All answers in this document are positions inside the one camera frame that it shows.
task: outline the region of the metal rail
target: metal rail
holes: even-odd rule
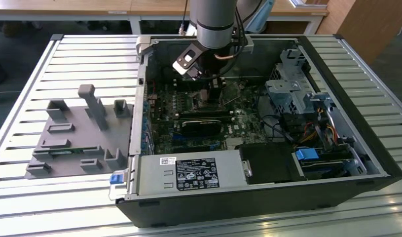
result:
[[[402,104],[356,54],[331,36],[309,37],[402,169]],[[382,236],[402,233],[402,180],[334,208],[138,229],[109,200],[109,175],[25,180],[49,99],[69,106],[81,83],[102,103],[134,101],[135,36],[65,36],[49,43],[0,130],[0,236]],[[318,87],[325,91],[319,77]]]

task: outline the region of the warning label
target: warning label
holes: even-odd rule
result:
[[[175,179],[179,191],[218,188],[215,158],[175,160]]]

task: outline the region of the robotic arm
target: robotic arm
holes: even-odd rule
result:
[[[246,11],[241,13],[243,20],[237,5]],[[226,71],[221,72],[221,68],[227,64],[227,60],[238,56],[245,45],[242,25],[246,23],[249,31],[258,32],[273,5],[274,0],[191,0],[190,23],[197,26],[197,42],[174,61],[173,68],[177,72],[191,80],[219,77]],[[233,39],[234,25],[238,37]],[[238,46],[238,49],[230,55],[231,46]]]

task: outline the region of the white table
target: white table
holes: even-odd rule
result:
[[[343,40],[309,37],[325,63],[402,169],[402,104]],[[109,174],[25,180],[49,99],[69,106],[80,84],[95,86],[103,104],[133,102],[135,36],[64,36],[52,40],[0,130],[0,236],[322,236],[402,233],[402,180],[334,208],[155,229],[134,227],[107,198]],[[311,74],[322,91],[325,86]]]

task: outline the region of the floor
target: floor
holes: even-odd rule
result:
[[[0,92],[10,91],[0,93],[0,127],[52,34],[122,34],[117,29],[113,25],[111,31],[89,31],[84,23],[44,22],[41,29],[24,27],[12,38],[4,37],[0,32],[0,63],[8,73],[8,79],[0,84]],[[402,101],[402,33],[392,39],[370,67]]]

